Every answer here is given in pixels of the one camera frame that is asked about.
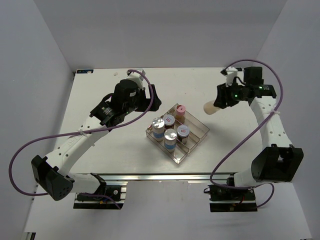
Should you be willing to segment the yellow cap spice bottle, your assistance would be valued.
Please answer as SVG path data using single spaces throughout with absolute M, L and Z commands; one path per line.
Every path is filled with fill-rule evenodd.
M 214 106 L 214 101 L 212 100 L 212 101 L 206 102 L 203 105 L 203 110 L 207 115 L 213 115 L 219 110 L 221 110 L 221 108 Z

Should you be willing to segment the blue label bottle silver cap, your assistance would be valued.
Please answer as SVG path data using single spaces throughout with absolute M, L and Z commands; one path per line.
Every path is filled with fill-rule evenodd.
M 165 121 L 161 117 L 156 117 L 152 120 L 151 127 L 155 140 L 162 141 L 165 133 Z

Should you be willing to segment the pink cap spice bottle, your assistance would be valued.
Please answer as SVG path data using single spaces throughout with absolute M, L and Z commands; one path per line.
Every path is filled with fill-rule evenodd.
M 174 112 L 175 120 L 180 124 L 184 124 L 186 119 L 185 113 L 186 113 L 186 107 L 181 104 L 177 105 Z

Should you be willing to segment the brown spice jar red label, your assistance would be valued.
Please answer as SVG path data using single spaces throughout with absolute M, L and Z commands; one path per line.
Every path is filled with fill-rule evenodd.
M 187 125 L 180 125 L 177 128 L 177 139 L 182 143 L 186 144 L 189 139 L 190 129 Z

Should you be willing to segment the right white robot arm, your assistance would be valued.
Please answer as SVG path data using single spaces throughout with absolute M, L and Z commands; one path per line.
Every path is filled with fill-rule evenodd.
M 268 183 L 289 183 L 297 172 L 304 153 L 294 147 L 280 118 L 274 87 L 265 84 L 261 67 L 243 69 L 243 79 L 238 77 L 238 69 L 227 67 L 221 71 L 226 77 L 217 86 L 217 98 L 213 106 L 218 109 L 233 107 L 239 102 L 247 102 L 253 111 L 260 132 L 262 151 L 252 161 L 247 170 L 232 173 L 226 181 L 226 195 L 236 200 L 244 189 Z

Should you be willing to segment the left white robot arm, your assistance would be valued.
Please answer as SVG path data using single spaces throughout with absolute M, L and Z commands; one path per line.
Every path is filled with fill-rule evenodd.
M 162 104 L 156 88 L 149 87 L 150 98 L 139 78 L 122 79 L 113 93 L 107 94 L 90 112 L 78 130 L 57 149 L 45 157 L 35 156 L 31 161 L 36 182 L 55 200 L 69 193 L 89 194 L 99 200 L 105 196 L 106 182 L 96 173 L 71 173 L 73 165 L 111 128 L 121 124 L 132 112 L 155 112 Z

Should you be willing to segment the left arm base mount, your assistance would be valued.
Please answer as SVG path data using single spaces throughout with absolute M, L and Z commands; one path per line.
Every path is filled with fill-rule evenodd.
M 83 210 L 120 210 L 122 209 L 127 193 L 127 185 L 107 184 L 98 196 L 76 194 L 73 208 Z

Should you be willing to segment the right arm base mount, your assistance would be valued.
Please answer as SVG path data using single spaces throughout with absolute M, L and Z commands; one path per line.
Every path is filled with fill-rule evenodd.
M 257 212 L 256 196 L 253 190 L 235 190 L 208 185 L 203 190 L 209 195 L 211 213 Z

